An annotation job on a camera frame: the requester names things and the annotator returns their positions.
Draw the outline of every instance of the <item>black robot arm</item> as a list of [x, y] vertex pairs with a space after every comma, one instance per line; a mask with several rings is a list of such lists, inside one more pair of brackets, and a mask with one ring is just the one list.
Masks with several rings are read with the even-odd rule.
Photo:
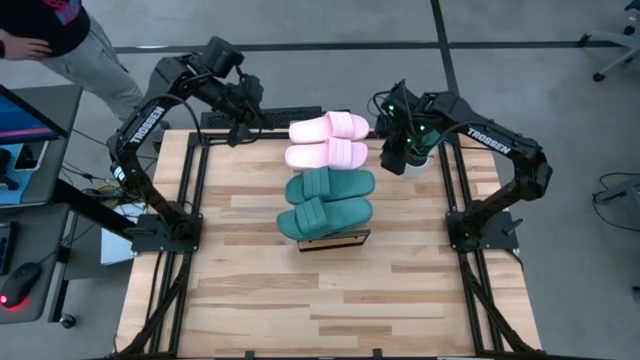
[[[552, 169], [547, 163], [542, 147], [532, 139], [516, 134], [474, 112], [469, 104], [452, 92], [426, 93], [420, 98], [404, 87], [396, 85], [382, 103], [385, 114], [392, 118], [385, 123], [387, 138], [382, 155], [382, 166], [396, 174], [402, 174], [406, 144], [421, 143], [421, 153], [447, 138], [449, 133], [459, 133], [495, 150], [513, 161], [514, 178], [484, 200], [473, 200], [455, 226], [456, 237], [477, 239], [482, 237], [485, 225], [494, 215], [520, 200], [535, 200], [547, 189]], [[433, 132], [437, 141], [424, 144]]]
[[[189, 240], [194, 236], [192, 215], [160, 194], [142, 169], [136, 152], [167, 112], [191, 96], [234, 119], [230, 146], [242, 140], [237, 135], [240, 128], [244, 130], [242, 134], [250, 135], [246, 124], [258, 121], [270, 128], [259, 115], [263, 89], [257, 77], [239, 70], [243, 60], [239, 51], [217, 37], [211, 39], [203, 54], [162, 58], [151, 74], [149, 90], [141, 101], [143, 105], [107, 142], [113, 161], [111, 172], [124, 188], [156, 210], [158, 220], [169, 228], [167, 236], [172, 240]], [[234, 67], [240, 75], [238, 85], [224, 84], [217, 79], [225, 78]]]

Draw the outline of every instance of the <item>monitor screen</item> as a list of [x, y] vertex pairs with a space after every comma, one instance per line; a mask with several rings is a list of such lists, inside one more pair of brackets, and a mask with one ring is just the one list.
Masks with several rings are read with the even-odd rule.
[[0, 94], [0, 144], [20, 144], [58, 138], [31, 112]]

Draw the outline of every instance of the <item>computer mouse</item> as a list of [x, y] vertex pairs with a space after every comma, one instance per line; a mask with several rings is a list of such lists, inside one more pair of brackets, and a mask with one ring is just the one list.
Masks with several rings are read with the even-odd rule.
[[4, 307], [14, 307], [22, 302], [40, 277], [40, 264], [24, 263], [9, 275], [0, 289], [0, 303]]

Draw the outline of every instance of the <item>wooden table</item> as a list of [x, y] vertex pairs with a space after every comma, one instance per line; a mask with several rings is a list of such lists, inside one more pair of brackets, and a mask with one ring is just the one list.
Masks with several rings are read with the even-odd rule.
[[[162, 145], [154, 184], [169, 199], [178, 192], [187, 137], [188, 131], [168, 131]], [[293, 176], [284, 163], [289, 142], [211, 149], [180, 356], [241, 356], [245, 350], [257, 356], [370, 356], [374, 348], [396, 356], [474, 353], [457, 256], [445, 228], [448, 206], [437, 154], [424, 178], [407, 179], [380, 167], [381, 140], [366, 142], [365, 168], [377, 180], [368, 197], [371, 236], [363, 247], [310, 253], [299, 253], [275, 224], [292, 208], [283, 196]], [[474, 198], [499, 188], [489, 151], [464, 155]], [[485, 254], [496, 304], [521, 337], [539, 347], [520, 265], [504, 251]], [[155, 254], [135, 260], [120, 349], [144, 323], [155, 260]], [[479, 313], [486, 318], [481, 306]], [[161, 349], [167, 348], [170, 323], [165, 321]], [[484, 320], [490, 349], [487, 328]]]

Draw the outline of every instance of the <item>concrete floor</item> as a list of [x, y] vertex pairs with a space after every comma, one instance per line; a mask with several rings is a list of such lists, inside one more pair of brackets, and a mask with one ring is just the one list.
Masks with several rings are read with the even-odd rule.
[[[83, 1], [116, 47], [203, 45], [212, 35], [236, 44], [352, 41], [437, 41], [426, 0], [101, 0]], [[451, 42], [573, 41], [592, 28], [619, 32], [626, 0], [441, 0]], [[637, 358], [640, 238], [600, 221], [591, 194], [598, 176], [640, 171], [637, 165], [637, 96], [640, 67], [632, 63], [604, 82], [592, 73], [621, 49], [452, 50], [461, 95], [479, 113], [536, 139], [555, 173], [547, 195], [512, 208], [525, 219], [518, 237], [536, 323], [554, 354]], [[141, 87], [167, 54], [121, 59]], [[414, 92], [446, 89], [440, 51], [342, 50], [246, 53], [244, 70], [265, 87], [264, 107], [321, 105], [366, 115], [366, 100], [407, 78]], [[35, 63], [0, 63], [9, 88], [63, 84]], [[206, 111], [193, 101], [196, 111]], [[168, 118], [191, 127], [182, 109]], [[76, 129], [104, 140], [118, 122], [85, 93]], [[67, 161], [108, 175], [107, 152], [74, 134]], [[511, 165], [497, 159], [503, 181]], [[74, 178], [78, 187], [86, 181]], [[603, 208], [615, 222], [634, 226], [624, 202]], [[3, 359], [78, 359], [111, 351], [128, 280], [111, 276], [72, 282], [65, 311], [82, 322], [64, 330], [43, 320], [0, 327]]]

